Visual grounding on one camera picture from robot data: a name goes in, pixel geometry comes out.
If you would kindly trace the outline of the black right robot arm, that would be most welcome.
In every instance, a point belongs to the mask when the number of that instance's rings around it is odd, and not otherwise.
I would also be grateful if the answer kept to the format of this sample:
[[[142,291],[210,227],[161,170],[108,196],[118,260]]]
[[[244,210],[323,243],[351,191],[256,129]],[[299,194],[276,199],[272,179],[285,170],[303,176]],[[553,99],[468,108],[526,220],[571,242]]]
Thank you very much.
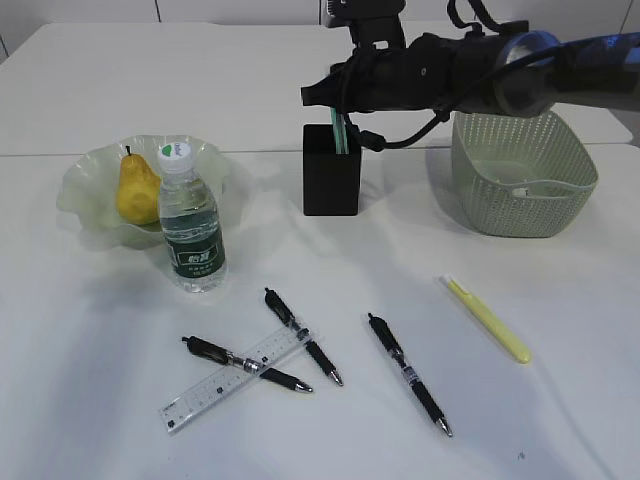
[[[639,36],[561,43],[543,31],[358,49],[301,90],[305,106],[347,113],[442,110],[528,118],[555,103],[636,111]]]

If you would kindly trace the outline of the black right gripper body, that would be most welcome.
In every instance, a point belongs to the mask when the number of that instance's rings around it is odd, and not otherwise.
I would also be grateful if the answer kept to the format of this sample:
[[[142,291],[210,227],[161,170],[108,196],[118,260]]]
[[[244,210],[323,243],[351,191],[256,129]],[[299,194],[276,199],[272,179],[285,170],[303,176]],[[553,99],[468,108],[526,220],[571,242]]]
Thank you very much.
[[[424,33],[404,48],[357,45],[351,52],[357,64],[335,75],[331,106],[347,113],[443,107],[459,90],[453,76],[463,44]]]

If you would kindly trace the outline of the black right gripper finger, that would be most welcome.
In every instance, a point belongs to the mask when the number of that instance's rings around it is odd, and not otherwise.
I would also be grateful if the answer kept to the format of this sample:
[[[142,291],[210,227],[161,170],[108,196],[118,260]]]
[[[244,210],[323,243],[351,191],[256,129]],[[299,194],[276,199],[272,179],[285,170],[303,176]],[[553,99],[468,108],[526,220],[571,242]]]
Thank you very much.
[[[345,80],[345,72],[333,72],[313,85],[302,87],[300,90],[302,105],[348,108]]]

